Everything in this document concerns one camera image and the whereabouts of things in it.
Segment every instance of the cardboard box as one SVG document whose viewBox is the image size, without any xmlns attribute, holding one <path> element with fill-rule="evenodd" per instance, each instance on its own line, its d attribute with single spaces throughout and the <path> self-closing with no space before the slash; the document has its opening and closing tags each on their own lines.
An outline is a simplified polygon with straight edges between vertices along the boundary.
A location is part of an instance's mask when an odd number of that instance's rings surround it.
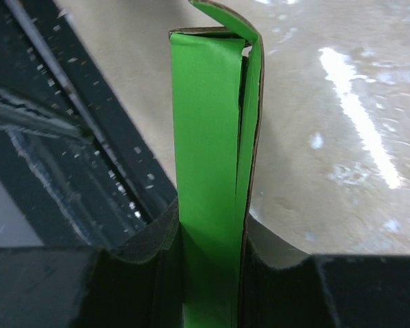
<svg viewBox="0 0 410 328">
<path fill-rule="evenodd" d="M 223 27 L 170 32 L 184 321 L 236 327 L 262 107 L 260 34 L 231 9 L 190 3 Z"/>
</svg>

